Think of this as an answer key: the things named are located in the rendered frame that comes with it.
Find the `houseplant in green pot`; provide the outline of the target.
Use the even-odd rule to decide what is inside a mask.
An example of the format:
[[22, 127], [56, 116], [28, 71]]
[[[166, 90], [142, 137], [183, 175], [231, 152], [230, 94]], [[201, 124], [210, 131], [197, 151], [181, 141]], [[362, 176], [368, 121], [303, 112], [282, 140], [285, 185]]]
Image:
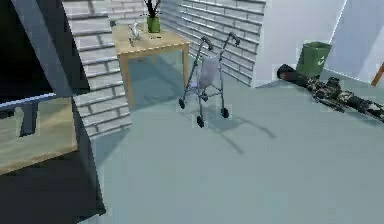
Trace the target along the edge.
[[147, 7], [147, 28], [149, 33], [159, 33], [160, 32], [160, 21], [158, 15], [159, 5], [162, 0], [156, 0], [156, 3], [153, 3], [153, 0], [143, 0], [145, 6]]

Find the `grey wheeled walker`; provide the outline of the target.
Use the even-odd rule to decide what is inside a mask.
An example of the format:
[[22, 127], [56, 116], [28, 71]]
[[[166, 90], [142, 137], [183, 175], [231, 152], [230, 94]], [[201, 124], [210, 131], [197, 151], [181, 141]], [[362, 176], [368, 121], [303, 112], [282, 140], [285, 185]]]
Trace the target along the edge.
[[199, 127], [204, 127], [204, 115], [202, 102], [207, 102], [212, 96], [219, 95], [221, 97], [220, 113], [223, 118], [229, 117], [229, 111], [225, 107], [224, 100], [224, 82], [222, 74], [222, 58], [230, 39], [235, 41], [235, 45], [240, 44], [240, 38], [234, 33], [229, 32], [219, 52], [214, 56], [203, 56], [202, 47], [206, 43], [208, 50], [212, 51], [214, 46], [208, 37], [200, 38], [200, 44], [197, 55], [193, 61], [192, 70], [188, 76], [188, 81], [185, 86], [182, 97], [178, 100], [181, 109], [185, 108], [185, 99], [188, 92], [193, 92], [198, 97], [199, 115], [196, 118], [196, 123]]

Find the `light wooden side table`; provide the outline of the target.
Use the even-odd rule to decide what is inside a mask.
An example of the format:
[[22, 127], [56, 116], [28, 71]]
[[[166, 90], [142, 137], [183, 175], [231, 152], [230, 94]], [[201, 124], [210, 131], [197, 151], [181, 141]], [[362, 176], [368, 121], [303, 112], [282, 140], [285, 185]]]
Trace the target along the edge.
[[117, 52], [120, 72], [123, 78], [129, 108], [134, 106], [133, 89], [131, 86], [128, 62], [131, 59], [155, 56], [172, 51], [181, 52], [183, 86], [188, 83], [188, 58], [190, 41], [175, 32], [162, 30], [160, 33], [140, 32], [140, 40], [134, 40], [132, 31], [127, 24], [118, 24], [111, 28], [112, 38]]

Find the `small grey statuette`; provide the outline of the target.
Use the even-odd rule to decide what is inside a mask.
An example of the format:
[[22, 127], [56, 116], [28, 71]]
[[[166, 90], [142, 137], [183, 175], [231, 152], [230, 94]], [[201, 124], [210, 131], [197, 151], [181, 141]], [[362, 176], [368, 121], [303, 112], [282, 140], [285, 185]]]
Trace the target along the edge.
[[130, 44], [131, 44], [132, 47], [134, 47], [133, 42], [135, 40], [141, 40], [141, 36], [139, 34], [139, 30], [138, 30], [137, 26], [138, 26], [138, 23], [135, 22], [133, 25], [131, 25], [129, 27], [130, 30], [131, 30], [131, 33], [132, 33], [132, 36], [129, 38], [129, 41], [130, 41]]

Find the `green waste bin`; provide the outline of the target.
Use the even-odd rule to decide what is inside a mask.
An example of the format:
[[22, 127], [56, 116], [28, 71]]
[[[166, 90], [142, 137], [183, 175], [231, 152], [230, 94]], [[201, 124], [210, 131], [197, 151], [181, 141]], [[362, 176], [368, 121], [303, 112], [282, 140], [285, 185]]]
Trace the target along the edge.
[[296, 71], [307, 77], [319, 76], [331, 48], [330, 44], [319, 41], [305, 43], [302, 46]]

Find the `orange wooden leg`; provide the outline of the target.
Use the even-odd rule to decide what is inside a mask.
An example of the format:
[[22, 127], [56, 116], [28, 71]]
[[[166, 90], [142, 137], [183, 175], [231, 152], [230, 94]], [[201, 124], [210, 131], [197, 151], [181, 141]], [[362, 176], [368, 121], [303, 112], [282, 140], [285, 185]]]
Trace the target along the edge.
[[380, 81], [380, 78], [382, 77], [382, 74], [384, 73], [384, 62], [381, 64], [380, 68], [378, 69], [374, 79], [371, 82], [371, 86], [376, 86], [378, 82]]

